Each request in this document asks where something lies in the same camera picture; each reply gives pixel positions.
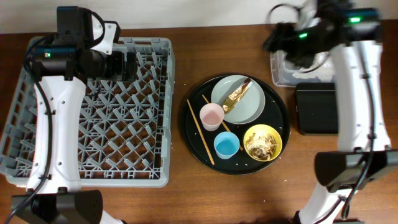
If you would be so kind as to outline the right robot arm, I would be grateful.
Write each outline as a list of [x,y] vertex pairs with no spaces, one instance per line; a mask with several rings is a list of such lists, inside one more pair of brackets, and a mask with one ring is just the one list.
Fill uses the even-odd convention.
[[338,148],[315,156],[317,184],[294,222],[332,223],[337,215],[345,220],[357,191],[397,168],[382,113],[379,12],[350,1],[307,1],[298,9],[298,23],[278,23],[264,48],[282,50],[304,68],[322,52],[333,62]]

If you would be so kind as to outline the grey round plate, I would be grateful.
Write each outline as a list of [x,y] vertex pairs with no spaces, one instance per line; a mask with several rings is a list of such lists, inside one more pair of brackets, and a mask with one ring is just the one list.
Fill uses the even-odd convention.
[[[222,105],[227,94],[231,94],[247,78],[244,75],[230,75],[222,78],[216,83],[211,92],[211,102]],[[232,124],[250,123],[261,115],[265,104],[264,90],[252,78],[252,85],[232,111],[225,114],[224,120]]]

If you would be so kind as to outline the gold foil wrapper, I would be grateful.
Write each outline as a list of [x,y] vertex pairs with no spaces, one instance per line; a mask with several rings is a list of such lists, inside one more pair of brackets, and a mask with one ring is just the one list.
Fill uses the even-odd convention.
[[238,86],[232,93],[230,93],[222,104],[222,108],[225,114],[228,114],[233,110],[236,104],[242,99],[249,88],[252,85],[250,78],[245,79],[240,86]]

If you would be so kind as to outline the wooden chopstick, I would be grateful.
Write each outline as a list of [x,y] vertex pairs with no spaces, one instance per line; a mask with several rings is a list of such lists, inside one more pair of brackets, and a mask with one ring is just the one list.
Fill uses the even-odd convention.
[[[206,101],[207,104],[209,104],[210,102],[206,99],[206,97],[204,95],[202,95],[203,99]],[[221,122],[221,124],[223,125],[223,127],[225,128],[225,130],[227,130],[227,132],[231,132],[231,130],[229,129],[229,127],[225,124],[224,121]],[[239,144],[239,148],[241,151],[243,151],[242,146]]]
[[187,105],[188,105],[189,110],[190,110],[190,112],[191,112],[191,114],[192,114],[192,117],[193,117],[195,126],[197,127],[197,130],[198,130],[199,135],[200,135],[200,137],[201,137],[202,143],[203,143],[203,145],[204,145],[204,147],[205,147],[206,153],[208,154],[209,160],[210,160],[210,162],[211,162],[211,165],[215,165],[215,162],[214,162],[214,160],[213,160],[213,157],[212,157],[212,155],[211,155],[211,153],[210,153],[210,150],[209,150],[209,148],[208,148],[208,145],[207,145],[207,143],[206,143],[206,140],[205,140],[205,138],[204,138],[204,136],[203,136],[203,133],[202,133],[202,131],[201,131],[201,127],[200,127],[200,125],[198,124],[197,118],[196,118],[196,116],[195,116],[195,113],[194,113],[194,111],[193,111],[193,108],[192,108],[192,106],[191,106],[191,104],[190,104],[190,101],[189,101],[188,99],[187,99]]

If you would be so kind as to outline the white paper napkin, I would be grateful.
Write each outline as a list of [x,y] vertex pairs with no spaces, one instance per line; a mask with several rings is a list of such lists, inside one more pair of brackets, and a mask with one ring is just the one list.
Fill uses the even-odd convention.
[[321,81],[330,81],[335,74],[331,58],[327,52],[316,54],[313,65],[310,68],[294,69],[292,74],[295,78],[319,78]]

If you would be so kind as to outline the blue plastic cup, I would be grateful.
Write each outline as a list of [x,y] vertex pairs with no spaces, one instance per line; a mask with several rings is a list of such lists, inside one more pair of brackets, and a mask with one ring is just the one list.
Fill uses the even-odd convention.
[[219,133],[214,140],[216,154],[221,159],[230,159],[240,148],[240,141],[237,135],[231,132]]

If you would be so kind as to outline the pink plastic cup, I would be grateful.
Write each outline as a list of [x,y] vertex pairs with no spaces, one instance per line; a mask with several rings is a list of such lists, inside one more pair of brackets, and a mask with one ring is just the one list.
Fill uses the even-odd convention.
[[208,103],[200,110],[200,120],[207,131],[215,131],[224,120],[223,108],[216,103]]

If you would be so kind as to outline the food scraps pile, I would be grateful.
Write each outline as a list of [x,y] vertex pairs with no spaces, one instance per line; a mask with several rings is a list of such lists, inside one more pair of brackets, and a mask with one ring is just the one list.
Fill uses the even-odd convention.
[[258,135],[253,133],[245,142],[248,154],[259,161],[270,160],[274,155],[277,146],[278,144],[271,134]]

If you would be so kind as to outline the black rectangular waste tray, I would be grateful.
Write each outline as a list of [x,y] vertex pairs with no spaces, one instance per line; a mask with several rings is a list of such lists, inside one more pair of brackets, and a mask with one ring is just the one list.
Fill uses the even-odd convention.
[[338,134],[334,83],[298,83],[295,89],[298,130],[303,135]]

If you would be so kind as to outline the round black serving tray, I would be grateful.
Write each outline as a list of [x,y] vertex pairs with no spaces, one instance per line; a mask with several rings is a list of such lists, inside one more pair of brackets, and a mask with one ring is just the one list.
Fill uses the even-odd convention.
[[178,114],[178,130],[186,146],[193,156],[203,165],[217,172],[229,175],[252,174],[263,170],[276,160],[260,162],[249,156],[244,150],[239,150],[229,159],[221,159],[215,151],[214,141],[219,133],[232,131],[240,142],[243,142],[246,131],[258,124],[265,124],[274,128],[282,139],[282,147],[287,145],[290,135],[289,113],[282,98],[268,84],[258,78],[253,78],[265,94],[265,107],[254,121],[247,124],[233,124],[225,121],[215,131],[201,128],[200,134],[197,125],[201,125],[199,113],[207,101],[210,101],[211,92],[216,84],[223,78],[231,78],[232,73],[223,73],[211,78],[195,87],[183,102],[183,107]]

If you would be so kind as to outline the yellow plastic bowl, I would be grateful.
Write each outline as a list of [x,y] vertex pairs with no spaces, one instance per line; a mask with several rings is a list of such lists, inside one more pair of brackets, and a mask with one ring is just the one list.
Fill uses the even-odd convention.
[[257,124],[245,132],[243,147],[251,159],[270,162],[282,152],[284,143],[281,135],[273,127]]

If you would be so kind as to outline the grey plastic dishwasher rack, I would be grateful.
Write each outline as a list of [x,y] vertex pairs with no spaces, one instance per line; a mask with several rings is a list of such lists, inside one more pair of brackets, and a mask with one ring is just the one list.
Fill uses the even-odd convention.
[[[114,51],[136,54],[133,82],[86,86],[78,129],[84,187],[163,187],[169,181],[175,57],[166,38],[124,37]],[[1,135],[1,174],[25,187],[34,166],[37,100],[21,72]]]

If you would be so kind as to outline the clear plastic waste bin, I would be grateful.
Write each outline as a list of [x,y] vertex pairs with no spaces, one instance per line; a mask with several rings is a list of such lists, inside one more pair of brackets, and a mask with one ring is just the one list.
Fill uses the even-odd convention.
[[334,76],[332,76],[330,81],[321,81],[319,78],[295,78],[292,76],[294,69],[298,67],[292,62],[285,59],[287,54],[284,51],[278,51],[271,53],[271,73],[272,81],[274,85],[279,87],[295,87],[298,83],[325,83],[333,82]]

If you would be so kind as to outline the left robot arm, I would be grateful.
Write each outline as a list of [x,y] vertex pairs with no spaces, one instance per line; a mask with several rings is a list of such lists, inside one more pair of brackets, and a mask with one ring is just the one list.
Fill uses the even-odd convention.
[[120,28],[78,6],[57,8],[57,31],[27,50],[23,66],[35,85],[34,164],[26,193],[12,197],[11,217],[27,223],[116,223],[99,190],[84,191],[78,127],[88,80],[131,82],[134,53],[114,52]]

